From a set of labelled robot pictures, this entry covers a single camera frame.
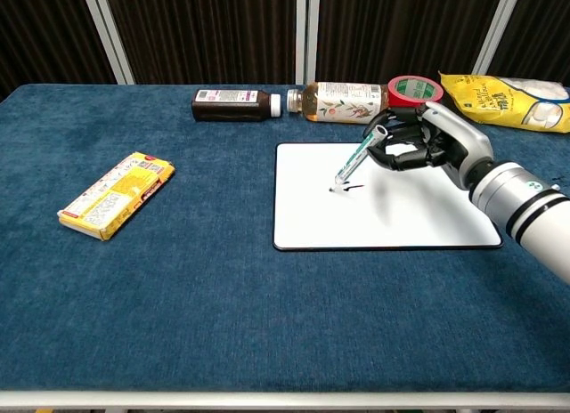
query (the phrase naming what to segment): white table edge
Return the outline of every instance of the white table edge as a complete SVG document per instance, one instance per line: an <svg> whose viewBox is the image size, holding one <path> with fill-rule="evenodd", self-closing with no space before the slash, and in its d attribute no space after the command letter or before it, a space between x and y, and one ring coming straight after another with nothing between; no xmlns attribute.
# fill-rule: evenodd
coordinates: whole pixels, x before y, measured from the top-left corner
<svg viewBox="0 0 570 413"><path fill-rule="evenodd" d="M0 409L570 409L570 393L0 391Z"/></svg>

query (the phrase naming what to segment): yellow box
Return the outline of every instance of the yellow box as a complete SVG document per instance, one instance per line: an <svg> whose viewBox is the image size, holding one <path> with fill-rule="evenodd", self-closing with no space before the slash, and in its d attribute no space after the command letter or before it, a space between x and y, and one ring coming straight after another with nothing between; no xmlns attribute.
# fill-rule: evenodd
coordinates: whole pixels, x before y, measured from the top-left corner
<svg viewBox="0 0 570 413"><path fill-rule="evenodd" d="M60 223L107 240L174 171L168 161L135 152L58 211Z"/></svg>

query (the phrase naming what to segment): bottle label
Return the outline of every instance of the bottle label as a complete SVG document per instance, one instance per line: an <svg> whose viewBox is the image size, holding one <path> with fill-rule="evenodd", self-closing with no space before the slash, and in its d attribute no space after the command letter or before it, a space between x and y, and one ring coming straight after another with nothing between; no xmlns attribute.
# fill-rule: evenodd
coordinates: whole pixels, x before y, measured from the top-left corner
<svg viewBox="0 0 570 413"><path fill-rule="evenodd" d="M257 91L250 90L199 90L194 101L217 101L224 103L255 103Z"/></svg>
<svg viewBox="0 0 570 413"><path fill-rule="evenodd" d="M380 85L319 82L319 121L368 124L382 109Z"/></svg>

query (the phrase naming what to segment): white label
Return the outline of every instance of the white label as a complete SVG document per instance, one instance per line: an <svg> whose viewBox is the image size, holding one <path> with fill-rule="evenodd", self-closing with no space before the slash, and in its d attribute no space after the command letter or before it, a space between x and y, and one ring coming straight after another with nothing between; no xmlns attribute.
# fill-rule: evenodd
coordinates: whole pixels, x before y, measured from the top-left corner
<svg viewBox="0 0 570 413"><path fill-rule="evenodd" d="M194 101L219 101L225 103L255 103L257 91L250 90L199 90Z"/></svg>
<svg viewBox="0 0 570 413"><path fill-rule="evenodd" d="M107 226L131 201L131 198L121 193L111 192L97 204L83 219L96 228Z"/></svg>
<svg viewBox="0 0 570 413"><path fill-rule="evenodd" d="M92 206L101 195L109 190L116 182L118 182L131 168L139 165L141 162L138 158L127 157L123 159L117 166L110 170L106 175L94 183L89 189L65 207L64 211L68 214L76 215L79 217L87 208Z"/></svg>
<svg viewBox="0 0 570 413"><path fill-rule="evenodd" d="M317 120L368 124L382 109L380 85L319 82Z"/></svg>

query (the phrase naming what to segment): white bottle cap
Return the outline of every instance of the white bottle cap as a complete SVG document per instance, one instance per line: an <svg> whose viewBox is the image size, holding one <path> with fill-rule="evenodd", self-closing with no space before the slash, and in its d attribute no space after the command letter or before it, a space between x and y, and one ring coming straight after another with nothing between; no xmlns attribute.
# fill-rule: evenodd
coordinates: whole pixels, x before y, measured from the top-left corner
<svg viewBox="0 0 570 413"><path fill-rule="evenodd" d="M271 117L281 116L281 96L271 94Z"/></svg>

